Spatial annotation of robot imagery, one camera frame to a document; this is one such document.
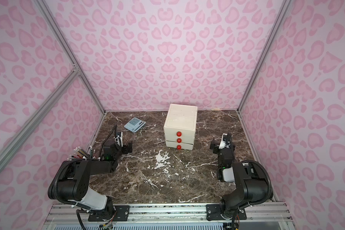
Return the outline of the cream drawer cabinet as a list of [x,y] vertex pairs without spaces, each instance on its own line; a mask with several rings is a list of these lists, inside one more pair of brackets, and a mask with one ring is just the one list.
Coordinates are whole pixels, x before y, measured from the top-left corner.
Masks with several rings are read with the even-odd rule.
[[168,128],[190,129],[196,132],[198,107],[170,104],[163,130]]

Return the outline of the cream top drawer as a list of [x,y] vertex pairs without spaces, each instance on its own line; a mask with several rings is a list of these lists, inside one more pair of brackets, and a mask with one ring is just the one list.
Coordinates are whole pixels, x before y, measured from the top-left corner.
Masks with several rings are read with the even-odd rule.
[[183,141],[190,142],[195,138],[195,131],[182,128],[166,128],[164,130],[165,139],[170,141],[176,141],[178,138]]

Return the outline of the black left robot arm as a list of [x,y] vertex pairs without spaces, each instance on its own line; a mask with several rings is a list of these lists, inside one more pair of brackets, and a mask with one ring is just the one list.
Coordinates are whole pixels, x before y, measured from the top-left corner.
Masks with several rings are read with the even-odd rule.
[[114,137],[108,136],[108,140],[102,143],[99,158],[84,157],[61,164],[48,188],[48,197],[89,212],[111,214],[114,211],[112,198],[91,189],[90,177],[115,172],[122,155],[132,151],[133,141],[124,144],[122,132],[115,133]]

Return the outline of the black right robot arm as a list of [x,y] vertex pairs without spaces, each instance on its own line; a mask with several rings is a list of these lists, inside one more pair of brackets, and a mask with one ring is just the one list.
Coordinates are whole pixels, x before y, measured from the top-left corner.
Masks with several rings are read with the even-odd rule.
[[264,166],[253,160],[235,160],[235,145],[231,133],[222,134],[220,141],[212,140],[210,149],[218,159],[217,179],[235,184],[235,189],[223,195],[220,200],[220,212],[223,216],[236,216],[246,207],[272,199],[272,182]]

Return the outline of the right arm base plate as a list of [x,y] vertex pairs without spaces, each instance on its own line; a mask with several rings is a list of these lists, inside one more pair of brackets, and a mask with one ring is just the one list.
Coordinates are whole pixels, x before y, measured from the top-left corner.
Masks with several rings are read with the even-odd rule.
[[208,204],[206,205],[206,219],[208,221],[213,220],[232,220],[234,214],[238,215],[239,220],[247,220],[245,210],[224,210],[220,204]]

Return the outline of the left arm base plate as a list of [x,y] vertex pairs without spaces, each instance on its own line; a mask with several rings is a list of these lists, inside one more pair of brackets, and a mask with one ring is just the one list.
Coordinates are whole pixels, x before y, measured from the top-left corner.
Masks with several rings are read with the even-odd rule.
[[127,221],[129,216],[130,206],[116,205],[112,208],[106,207],[104,210],[93,210],[89,217],[89,222],[109,221]]

